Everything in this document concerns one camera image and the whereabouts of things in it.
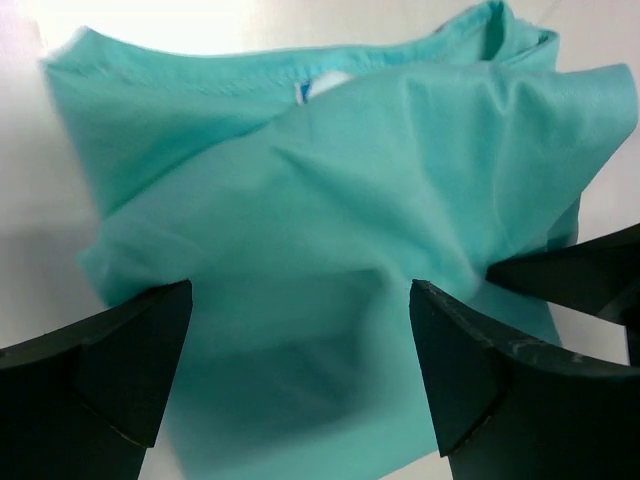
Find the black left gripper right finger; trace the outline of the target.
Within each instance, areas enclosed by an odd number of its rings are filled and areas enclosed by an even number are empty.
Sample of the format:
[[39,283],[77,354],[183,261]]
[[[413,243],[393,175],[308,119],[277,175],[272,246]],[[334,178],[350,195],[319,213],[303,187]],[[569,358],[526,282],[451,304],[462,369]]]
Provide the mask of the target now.
[[639,371],[581,355],[416,280],[410,321],[456,479],[635,479]]

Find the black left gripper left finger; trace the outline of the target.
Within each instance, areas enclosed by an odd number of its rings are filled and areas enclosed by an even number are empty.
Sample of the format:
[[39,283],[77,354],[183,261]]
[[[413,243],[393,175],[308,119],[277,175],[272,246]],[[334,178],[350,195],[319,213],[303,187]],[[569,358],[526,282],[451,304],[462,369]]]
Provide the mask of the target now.
[[2,349],[2,478],[138,478],[192,305],[185,280]]

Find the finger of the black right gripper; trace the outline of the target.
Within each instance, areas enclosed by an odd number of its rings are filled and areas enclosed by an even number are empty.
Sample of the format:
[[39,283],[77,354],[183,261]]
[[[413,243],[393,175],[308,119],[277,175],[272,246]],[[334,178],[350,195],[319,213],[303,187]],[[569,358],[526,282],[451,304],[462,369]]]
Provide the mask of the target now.
[[637,225],[570,247],[498,262],[488,268],[486,279],[623,326],[629,361],[639,363]]

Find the teal t shirt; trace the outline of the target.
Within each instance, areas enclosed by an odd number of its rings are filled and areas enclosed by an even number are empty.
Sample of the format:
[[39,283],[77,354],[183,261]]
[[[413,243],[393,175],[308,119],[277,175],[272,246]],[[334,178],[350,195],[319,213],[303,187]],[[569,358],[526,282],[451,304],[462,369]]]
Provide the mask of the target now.
[[188,479],[378,479],[436,440],[416,279],[556,342],[489,265],[576,240],[638,120],[630,69],[486,2],[432,35],[195,57],[85,30],[44,64],[100,224],[108,305],[189,280],[165,418]]

